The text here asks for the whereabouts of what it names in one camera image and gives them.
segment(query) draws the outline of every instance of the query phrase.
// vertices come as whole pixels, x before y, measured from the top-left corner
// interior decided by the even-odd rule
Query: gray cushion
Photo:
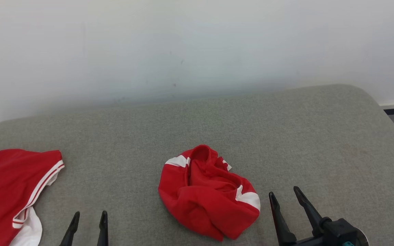
[[[158,195],[167,159],[199,144],[253,184],[261,215],[236,241],[181,226]],[[311,236],[292,190],[322,216],[345,218],[371,245],[394,245],[394,124],[363,90],[332,85],[0,123],[0,150],[59,149],[64,168],[35,204],[40,245],[58,245],[81,212],[75,246],[96,245],[102,210],[111,245],[277,245],[273,191],[291,231]]]

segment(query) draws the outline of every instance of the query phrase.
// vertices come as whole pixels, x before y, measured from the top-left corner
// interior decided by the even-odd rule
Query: folded garment
[[[188,229],[222,241],[238,236],[258,218],[260,200],[250,182],[207,145],[167,160],[159,195]]]
[[[64,167],[59,151],[0,151],[0,246],[37,246],[42,225],[32,205]]]

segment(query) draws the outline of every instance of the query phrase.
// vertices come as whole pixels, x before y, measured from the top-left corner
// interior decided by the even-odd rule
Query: red and white clothing
[[[207,145],[167,160],[159,195],[182,225],[222,241],[236,239],[258,218],[261,203],[250,182]]]
[[[0,151],[0,246],[37,246],[42,226],[32,205],[64,167],[59,151]]]

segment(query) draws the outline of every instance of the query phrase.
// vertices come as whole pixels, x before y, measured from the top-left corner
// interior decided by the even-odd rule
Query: wall
[[[0,121],[332,83],[394,104],[394,0],[0,0]]]

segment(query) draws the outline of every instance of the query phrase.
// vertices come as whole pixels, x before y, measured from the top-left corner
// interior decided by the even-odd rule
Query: red fabric
[[[187,165],[169,165],[175,162],[170,159],[162,170],[158,191],[168,211],[192,231],[219,241],[223,235],[237,239],[260,213],[260,205],[236,200],[240,186],[240,194],[258,198],[250,182],[228,172],[228,164],[209,146],[199,145],[181,156],[190,159]]]
[[[63,168],[59,151],[44,153],[25,151],[21,149],[8,149],[0,151],[0,246],[8,246],[21,230],[14,228],[13,223],[19,213],[18,219],[25,219],[25,207],[30,207],[34,201],[30,197],[39,196],[41,189],[49,181],[41,179]]]

